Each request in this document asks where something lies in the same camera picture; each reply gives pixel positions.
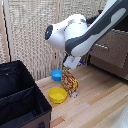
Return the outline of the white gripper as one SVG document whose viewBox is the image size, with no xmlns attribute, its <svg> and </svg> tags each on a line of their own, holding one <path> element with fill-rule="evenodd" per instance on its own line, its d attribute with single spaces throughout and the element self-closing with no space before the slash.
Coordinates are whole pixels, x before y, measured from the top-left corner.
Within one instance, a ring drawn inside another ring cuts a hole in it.
<svg viewBox="0 0 128 128">
<path fill-rule="evenodd" d="M 63 65 L 65 67 L 69 67 L 71 69 L 75 69 L 78 65 L 78 63 L 81 63 L 82 65 L 85 65 L 84 62 L 80 61 L 80 57 L 73 57 L 73 56 L 68 56 L 65 60 L 65 62 L 63 63 Z"/>
</svg>

